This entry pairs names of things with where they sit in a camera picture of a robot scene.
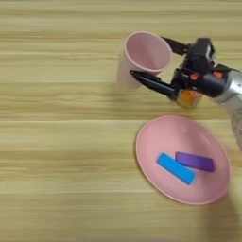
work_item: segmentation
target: table surface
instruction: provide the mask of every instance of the table surface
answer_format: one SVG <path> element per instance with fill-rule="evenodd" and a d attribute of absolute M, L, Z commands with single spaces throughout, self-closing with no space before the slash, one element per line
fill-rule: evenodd
<path fill-rule="evenodd" d="M 1 0 L 0 18 L 1 241 L 242 241 L 241 152 L 225 111 L 115 85 L 137 30 L 209 36 L 221 62 L 241 69 L 241 1 Z M 164 114 L 198 120 L 228 149 L 232 185 L 219 202 L 179 204 L 143 176 L 136 134 Z"/>

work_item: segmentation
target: plate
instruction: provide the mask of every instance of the plate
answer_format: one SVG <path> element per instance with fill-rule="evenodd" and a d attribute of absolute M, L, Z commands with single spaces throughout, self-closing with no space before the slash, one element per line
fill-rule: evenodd
<path fill-rule="evenodd" d="M 212 158 L 215 172 L 192 169 L 197 176 L 191 185 L 157 164 L 161 153 L 175 159 L 177 151 Z M 231 165 L 225 148 L 201 124 L 179 116 L 162 116 L 146 123 L 136 139 L 136 155 L 147 179 L 163 194 L 187 204 L 212 203 L 230 186 Z"/>

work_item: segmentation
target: cup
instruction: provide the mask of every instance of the cup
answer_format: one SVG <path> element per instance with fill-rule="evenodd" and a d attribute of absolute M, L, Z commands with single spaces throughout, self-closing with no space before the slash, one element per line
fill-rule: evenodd
<path fill-rule="evenodd" d="M 171 55 L 170 46 L 158 35 L 149 32 L 130 34 L 120 55 L 118 86 L 126 89 L 140 87 L 142 84 L 130 74 L 130 70 L 158 75 L 170 63 Z"/>

